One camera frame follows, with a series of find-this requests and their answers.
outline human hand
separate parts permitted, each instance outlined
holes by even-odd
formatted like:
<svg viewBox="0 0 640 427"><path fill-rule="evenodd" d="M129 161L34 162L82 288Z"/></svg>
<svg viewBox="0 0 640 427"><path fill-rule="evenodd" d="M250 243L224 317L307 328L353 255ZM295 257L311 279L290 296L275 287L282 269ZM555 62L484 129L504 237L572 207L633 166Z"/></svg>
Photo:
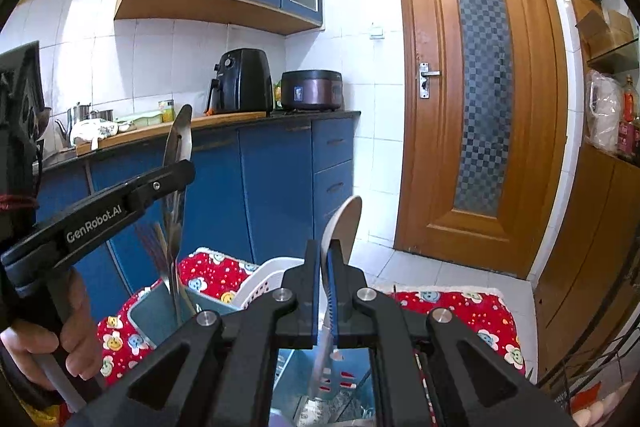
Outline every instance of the human hand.
<svg viewBox="0 0 640 427"><path fill-rule="evenodd" d="M76 270L69 279L68 300L73 310L60 332L60 339L45 328L17 319L0 333L0 341L21 373L33 383L53 391L54 387L31 355L53 353L58 345L69 353L66 369L83 380L94 377L102 367L102 347L84 282Z"/></svg>

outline screw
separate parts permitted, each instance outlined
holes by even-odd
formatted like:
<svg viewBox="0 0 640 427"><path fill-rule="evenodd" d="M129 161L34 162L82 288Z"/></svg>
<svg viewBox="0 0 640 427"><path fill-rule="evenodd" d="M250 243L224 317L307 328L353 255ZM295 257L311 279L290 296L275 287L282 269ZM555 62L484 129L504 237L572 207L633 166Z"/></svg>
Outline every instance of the screw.
<svg viewBox="0 0 640 427"><path fill-rule="evenodd" d="M278 288L273 292L273 298L278 302L286 302L292 298L293 292L289 288Z"/></svg>
<svg viewBox="0 0 640 427"><path fill-rule="evenodd" d="M216 322L216 314L210 310L204 310L198 314L196 322L201 326L212 326Z"/></svg>
<svg viewBox="0 0 640 427"><path fill-rule="evenodd" d="M451 322L451 319L453 318L451 311L446 308L434 309L434 311L431 312L431 316L433 317L433 320L440 322L441 324Z"/></svg>
<svg viewBox="0 0 640 427"><path fill-rule="evenodd" d="M358 299L360 299L361 301L372 301L373 299L376 298L376 291L373 288L360 288L356 295L358 296Z"/></svg>

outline cutting board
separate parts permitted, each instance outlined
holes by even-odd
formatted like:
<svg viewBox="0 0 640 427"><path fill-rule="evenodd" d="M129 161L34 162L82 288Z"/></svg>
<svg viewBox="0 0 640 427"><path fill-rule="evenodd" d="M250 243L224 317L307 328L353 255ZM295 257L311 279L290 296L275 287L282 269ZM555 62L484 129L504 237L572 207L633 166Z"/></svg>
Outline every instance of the cutting board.
<svg viewBox="0 0 640 427"><path fill-rule="evenodd" d="M266 118L267 114L263 111L257 112L234 112L226 114L215 114L213 116L199 116L191 120L191 130L203 129L207 127L215 127L217 125L224 125L229 123L259 120L260 118ZM108 149L116 145L123 145L138 140L145 140L153 138L154 136L166 136L169 134L172 122L159 123L157 125L149 125L136 129L135 131L118 133L115 136L105 138L104 140L98 140L98 150ZM82 143L76 146L76 155L82 156L91 152L90 143Z"/></svg>

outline frosted glass panel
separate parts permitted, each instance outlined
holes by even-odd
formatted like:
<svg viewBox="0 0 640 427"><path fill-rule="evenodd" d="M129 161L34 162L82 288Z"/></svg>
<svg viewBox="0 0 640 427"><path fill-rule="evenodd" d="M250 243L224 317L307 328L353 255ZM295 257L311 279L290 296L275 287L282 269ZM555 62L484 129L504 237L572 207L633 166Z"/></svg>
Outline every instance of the frosted glass panel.
<svg viewBox="0 0 640 427"><path fill-rule="evenodd" d="M509 155L511 31L504 0L458 0L465 100L454 207L496 216Z"/></svg>

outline rice cooker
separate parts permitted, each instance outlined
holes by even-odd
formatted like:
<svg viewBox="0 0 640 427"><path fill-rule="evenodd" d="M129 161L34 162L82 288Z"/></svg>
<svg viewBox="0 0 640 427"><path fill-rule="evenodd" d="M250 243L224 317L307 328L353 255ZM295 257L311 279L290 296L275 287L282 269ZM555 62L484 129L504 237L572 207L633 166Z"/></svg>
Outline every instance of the rice cooker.
<svg viewBox="0 0 640 427"><path fill-rule="evenodd" d="M342 75L338 71L285 71L280 81L280 103L285 110L340 109Z"/></svg>

